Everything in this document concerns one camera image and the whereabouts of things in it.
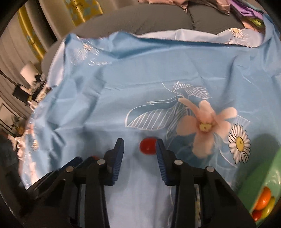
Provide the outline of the clutter pile of cloths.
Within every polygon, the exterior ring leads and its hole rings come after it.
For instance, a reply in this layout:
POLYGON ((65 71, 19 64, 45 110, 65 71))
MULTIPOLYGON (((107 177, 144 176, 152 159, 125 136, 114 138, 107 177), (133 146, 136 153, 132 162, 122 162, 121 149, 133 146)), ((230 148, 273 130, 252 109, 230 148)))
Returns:
POLYGON ((51 90, 47 86, 47 81, 44 75, 36 74, 34 80, 31 83, 31 87, 28 89, 29 98, 27 100, 29 105, 36 105, 40 103, 51 90))

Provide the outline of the blue floral cloth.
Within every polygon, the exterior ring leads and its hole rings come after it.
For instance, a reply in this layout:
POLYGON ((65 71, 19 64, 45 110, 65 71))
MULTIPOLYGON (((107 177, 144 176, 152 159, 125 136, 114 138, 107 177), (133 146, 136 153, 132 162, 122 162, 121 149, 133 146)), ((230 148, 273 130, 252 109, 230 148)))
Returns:
POLYGON ((140 142, 161 138, 190 165, 214 167, 236 190, 280 148, 280 39, 230 28, 141 36, 68 35, 52 61, 51 91, 25 135, 25 188, 75 157, 125 144, 120 175, 106 188, 111 227, 168 227, 172 189, 140 142))

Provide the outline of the green plastic bowl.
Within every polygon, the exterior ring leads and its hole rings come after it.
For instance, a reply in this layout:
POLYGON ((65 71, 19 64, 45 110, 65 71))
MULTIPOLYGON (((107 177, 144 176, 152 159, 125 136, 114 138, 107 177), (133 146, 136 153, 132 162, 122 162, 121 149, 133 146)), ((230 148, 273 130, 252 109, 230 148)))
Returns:
POLYGON ((238 190, 238 197, 250 213, 255 210, 265 187, 270 189, 277 204, 280 199, 280 151, 271 160, 267 159, 257 166, 238 190))

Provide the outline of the pink clothes pile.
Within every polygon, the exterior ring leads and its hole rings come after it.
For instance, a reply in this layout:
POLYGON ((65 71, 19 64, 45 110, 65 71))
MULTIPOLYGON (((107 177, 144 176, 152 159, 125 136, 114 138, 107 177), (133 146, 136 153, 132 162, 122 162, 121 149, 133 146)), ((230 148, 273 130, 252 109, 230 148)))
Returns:
POLYGON ((231 1, 223 0, 138 0, 139 3, 148 3, 148 4, 168 4, 181 7, 185 12, 188 11, 189 2, 206 5, 213 7, 218 11, 229 15, 231 12, 231 1))

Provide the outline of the large green oval fruit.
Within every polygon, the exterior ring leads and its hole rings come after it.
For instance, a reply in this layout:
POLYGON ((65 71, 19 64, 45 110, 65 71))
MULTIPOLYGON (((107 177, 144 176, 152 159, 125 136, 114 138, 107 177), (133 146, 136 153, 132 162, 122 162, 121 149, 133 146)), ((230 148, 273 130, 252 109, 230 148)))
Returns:
POLYGON ((275 197, 271 197, 267 206, 262 210, 261 219, 265 219, 272 212, 275 205, 275 197))

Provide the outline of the black stand device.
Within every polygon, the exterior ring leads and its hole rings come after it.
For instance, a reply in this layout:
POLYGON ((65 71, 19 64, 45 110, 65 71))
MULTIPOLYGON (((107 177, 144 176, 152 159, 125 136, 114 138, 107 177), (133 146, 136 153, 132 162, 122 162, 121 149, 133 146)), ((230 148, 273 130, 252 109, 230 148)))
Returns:
POLYGON ((23 85, 21 84, 18 84, 16 82, 14 82, 12 79, 10 79, 6 74, 4 74, 1 70, 1 75, 7 79, 10 83, 12 83, 15 88, 14 88, 14 91, 13 91, 13 96, 15 98, 17 98, 18 100, 20 100, 21 102, 23 102, 25 105, 28 105, 29 101, 30 101, 30 98, 31 98, 31 95, 30 93, 28 92, 27 88, 24 87, 23 85))

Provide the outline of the large red tomato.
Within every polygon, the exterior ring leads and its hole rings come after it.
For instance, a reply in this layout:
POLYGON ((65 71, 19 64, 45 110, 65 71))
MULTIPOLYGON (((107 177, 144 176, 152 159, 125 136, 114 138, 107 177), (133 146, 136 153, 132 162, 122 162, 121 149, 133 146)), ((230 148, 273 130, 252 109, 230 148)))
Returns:
POLYGON ((252 212, 252 218, 255 222, 259 221, 262 217, 262 211, 261 210, 254 210, 252 212))

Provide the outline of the grey sofa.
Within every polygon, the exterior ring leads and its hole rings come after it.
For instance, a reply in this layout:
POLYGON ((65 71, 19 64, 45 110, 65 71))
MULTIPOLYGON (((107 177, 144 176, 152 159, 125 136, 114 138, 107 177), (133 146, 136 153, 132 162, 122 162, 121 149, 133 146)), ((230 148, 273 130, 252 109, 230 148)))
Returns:
POLYGON ((257 47, 264 34, 235 14, 189 3, 188 11, 166 4, 138 4, 89 19, 71 30, 79 38, 105 38, 122 31, 141 38, 215 42, 257 47))

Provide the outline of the purple clothes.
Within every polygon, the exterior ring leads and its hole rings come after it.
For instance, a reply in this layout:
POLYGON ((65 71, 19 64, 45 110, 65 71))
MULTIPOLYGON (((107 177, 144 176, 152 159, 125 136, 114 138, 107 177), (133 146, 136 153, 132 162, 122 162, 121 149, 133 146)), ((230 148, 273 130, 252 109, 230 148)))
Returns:
POLYGON ((261 30, 265 28, 263 13, 250 7, 243 1, 230 1, 231 8, 235 11, 245 28, 261 30))

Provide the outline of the orange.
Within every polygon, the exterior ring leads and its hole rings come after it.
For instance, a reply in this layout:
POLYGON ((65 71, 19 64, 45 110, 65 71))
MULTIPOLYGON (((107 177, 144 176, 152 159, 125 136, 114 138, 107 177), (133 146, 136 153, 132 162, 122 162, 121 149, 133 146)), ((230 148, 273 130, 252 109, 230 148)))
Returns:
POLYGON ((269 203, 272 197, 271 191, 268 187, 264 187, 262 193, 260 194, 256 205, 255 210, 263 210, 269 203))

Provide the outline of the yellow patterned curtain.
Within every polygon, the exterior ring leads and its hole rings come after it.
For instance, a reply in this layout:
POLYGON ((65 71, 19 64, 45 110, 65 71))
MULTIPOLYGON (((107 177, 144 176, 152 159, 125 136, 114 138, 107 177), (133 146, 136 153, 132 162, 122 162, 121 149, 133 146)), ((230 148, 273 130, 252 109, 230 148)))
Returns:
POLYGON ((19 27, 37 62, 50 46, 77 26, 103 14, 98 1, 26 1, 16 13, 19 27))

